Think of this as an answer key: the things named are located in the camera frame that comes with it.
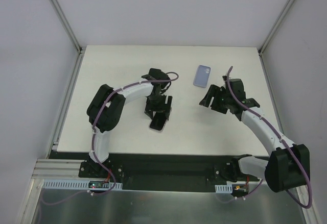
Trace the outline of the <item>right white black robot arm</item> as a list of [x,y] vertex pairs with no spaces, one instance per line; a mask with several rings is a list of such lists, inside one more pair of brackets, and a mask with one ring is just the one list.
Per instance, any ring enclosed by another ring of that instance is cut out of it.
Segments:
[[250,154],[234,156],[222,171],[222,177],[236,182],[247,175],[263,179],[273,192],[287,191],[310,182],[310,152],[274,128],[264,117],[260,104],[247,98],[241,79],[223,78],[222,87],[210,85],[200,101],[203,107],[226,114],[230,112],[259,139],[268,153],[267,160]]

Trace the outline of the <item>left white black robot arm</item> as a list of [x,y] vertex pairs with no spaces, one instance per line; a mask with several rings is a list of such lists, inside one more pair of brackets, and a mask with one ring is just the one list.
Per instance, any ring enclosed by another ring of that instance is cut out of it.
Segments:
[[109,138],[118,125],[125,105],[139,98],[146,98],[144,113],[151,119],[150,129],[162,131],[171,113],[172,96],[166,92],[179,74],[150,68],[149,72],[133,83],[113,88],[100,86],[87,108],[91,124],[91,149],[86,163],[96,177],[104,177],[109,168],[105,163],[109,158]]

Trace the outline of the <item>phone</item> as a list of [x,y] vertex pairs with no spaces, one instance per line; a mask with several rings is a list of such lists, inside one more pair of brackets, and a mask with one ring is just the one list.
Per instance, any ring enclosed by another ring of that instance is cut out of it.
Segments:
[[156,113],[149,125],[149,127],[153,130],[156,130],[156,131],[161,131],[165,124],[166,124],[166,121],[167,121],[167,117],[164,113]]

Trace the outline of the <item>lilac silicone phone case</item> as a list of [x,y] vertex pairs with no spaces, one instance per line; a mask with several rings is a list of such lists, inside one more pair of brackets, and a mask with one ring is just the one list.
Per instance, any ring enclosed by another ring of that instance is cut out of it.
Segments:
[[211,73],[209,66],[199,65],[196,70],[193,85],[200,88],[206,88]]

